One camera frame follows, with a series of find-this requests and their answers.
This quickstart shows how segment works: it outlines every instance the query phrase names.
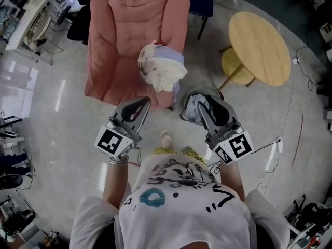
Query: tufted cushion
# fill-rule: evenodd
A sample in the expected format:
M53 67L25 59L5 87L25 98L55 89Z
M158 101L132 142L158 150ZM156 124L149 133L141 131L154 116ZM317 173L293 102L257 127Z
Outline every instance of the tufted cushion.
M89 78L85 94L114 105L149 96L172 105L173 92L156 92L140 76L137 58L153 40L183 52L190 0L91 0Z

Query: white cloth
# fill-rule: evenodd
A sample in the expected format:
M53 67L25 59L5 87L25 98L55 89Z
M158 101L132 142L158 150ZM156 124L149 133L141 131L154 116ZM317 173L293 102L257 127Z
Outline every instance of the white cloth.
M184 78L187 70L179 61L156 57L156 47L158 45L148 44L141 50L138 58L140 74L156 91L173 91L173 85Z
M251 209L269 226L275 248L285 248L281 246L289 242L289 229L288 241L283 235L287 221L258 195L250 194L246 205L198 160L178 154L150 156L118 215L116 208L98 198L81 203L70 249L92 249L113 217L116 248L181 248L194 241L204 241L211 249L255 248Z

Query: equipment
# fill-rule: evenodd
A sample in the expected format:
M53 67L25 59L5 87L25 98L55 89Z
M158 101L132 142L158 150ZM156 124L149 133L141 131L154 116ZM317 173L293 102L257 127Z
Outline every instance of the equipment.
M101 126L94 146L120 162L142 139L139 130L151 106L148 97L138 97L119 104L108 124Z
M254 151L248 131L244 131L234 109L220 98L205 96L212 114L201 102L198 111L207 130L205 142L229 165Z

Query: laundry basket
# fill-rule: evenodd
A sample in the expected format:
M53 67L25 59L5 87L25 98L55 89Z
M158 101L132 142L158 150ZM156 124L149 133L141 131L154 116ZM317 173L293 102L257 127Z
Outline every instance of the laundry basket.
M188 106L188 101L190 99L191 96L197 95L197 94L201 94L203 96L214 96L220 99L224 99L223 95L221 94L221 92L219 92L216 88L213 88L211 86L199 86L199 87L195 87L192 90L189 91L189 93L187 94L187 96L185 97L185 101L184 101L184 106L183 106L183 111L180 113L180 118L181 120L184 121L189 121L192 122L196 125L202 126L203 123L201 122L195 122L195 119L190 119L186 116L185 111L187 109Z

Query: person's right arm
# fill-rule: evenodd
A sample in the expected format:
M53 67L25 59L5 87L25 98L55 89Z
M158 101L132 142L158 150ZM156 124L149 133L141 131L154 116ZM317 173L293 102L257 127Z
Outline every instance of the person's right arm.
M222 161L220 162L220 176L222 184L233 189L242 201L245 199L244 189L242 185L241 175L238 164L236 162L226 166Z

